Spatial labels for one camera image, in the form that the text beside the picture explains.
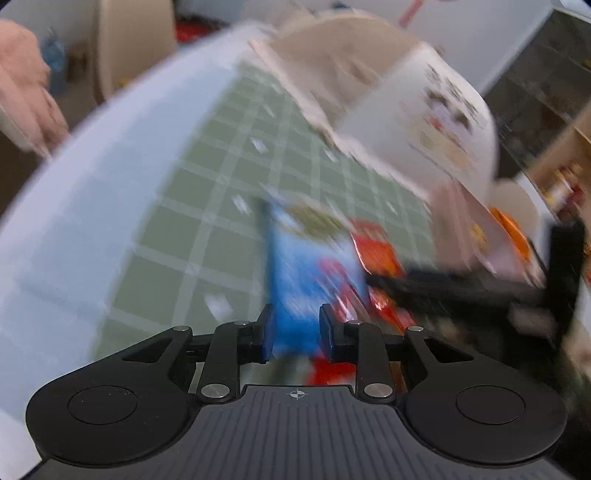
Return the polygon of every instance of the green placemat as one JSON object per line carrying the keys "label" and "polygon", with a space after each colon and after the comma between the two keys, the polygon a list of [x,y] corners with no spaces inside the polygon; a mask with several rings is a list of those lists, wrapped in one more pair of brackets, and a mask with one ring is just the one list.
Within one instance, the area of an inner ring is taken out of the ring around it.
{"label": "green placemat", "polygon": [[433,263],[413,193],[328,147],[268,73],[244,65],[153,205],[99,337],[101,358],[173,325],[211,333],[267,301],[267,190],[305,193],[380,223],[401,260]]}

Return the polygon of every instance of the blue package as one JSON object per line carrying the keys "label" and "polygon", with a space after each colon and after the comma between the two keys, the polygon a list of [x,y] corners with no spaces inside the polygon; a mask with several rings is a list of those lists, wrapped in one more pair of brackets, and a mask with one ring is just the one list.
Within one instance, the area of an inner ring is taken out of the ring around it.
{"label": "blue package", "polygon": [[311,199],[269,201],[269,280],[274,353],[320,352],[320,306],[353,288],[368,301],[348,221]]}

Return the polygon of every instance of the snack package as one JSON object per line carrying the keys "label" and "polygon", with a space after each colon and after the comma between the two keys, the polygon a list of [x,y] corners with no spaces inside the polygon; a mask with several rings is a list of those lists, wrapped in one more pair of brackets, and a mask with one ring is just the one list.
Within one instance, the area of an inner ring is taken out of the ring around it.
{"label": "snack package", "polygon": [[[365,220],[352,220],[351,237],[363,268],[368,273],[400,277],[404,270],[396,258],[382,226]],[[380,288],[368,288],[371,307],[378,316],[404,333],[407,327],[416,325],[406,310],[399,309],[396,303]]]}
{"label": "snack package", "polygon": [[[352,295],[368,304],[349,221],[308,197],[269,201],[269,280],[274,353],[320,353],[320,306]],[[346,321],[348,310],[337,312]]]}

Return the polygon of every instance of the table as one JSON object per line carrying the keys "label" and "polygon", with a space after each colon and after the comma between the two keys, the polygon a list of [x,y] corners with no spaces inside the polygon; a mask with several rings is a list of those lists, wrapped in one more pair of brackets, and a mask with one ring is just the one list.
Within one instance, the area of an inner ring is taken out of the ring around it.
{"label": "table", "polygon": [[271,75],[241,63],[266,32],[205,40],[102,106],[7,214],[0,478],[38,461],[22,422],[46,382],[173,325],[256,319],[268,190],[380,222],[402,260],[433,265],[423,202],[331,149]]}

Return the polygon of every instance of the white wall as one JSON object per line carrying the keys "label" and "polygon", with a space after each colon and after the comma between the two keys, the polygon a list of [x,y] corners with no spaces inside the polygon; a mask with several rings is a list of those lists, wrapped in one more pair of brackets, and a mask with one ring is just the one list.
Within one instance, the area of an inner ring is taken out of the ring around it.
{"label": "white wall", "polygon": [[27,27],[38,38],[51,27],[66,45],[72,45],[90,37],[95,5],[96,0],[11,0],[0,17]]}
{"label": "white wall", "polygon": [[[344,0],[397,24],[413,0]],[[481,93],[486,92],[544,22],[552,0],[425,0],[409,30],[434,46]],[[321,10],[332,0],[300,0]],[[265,20],[282,0],[248,0],[243,17]]]}

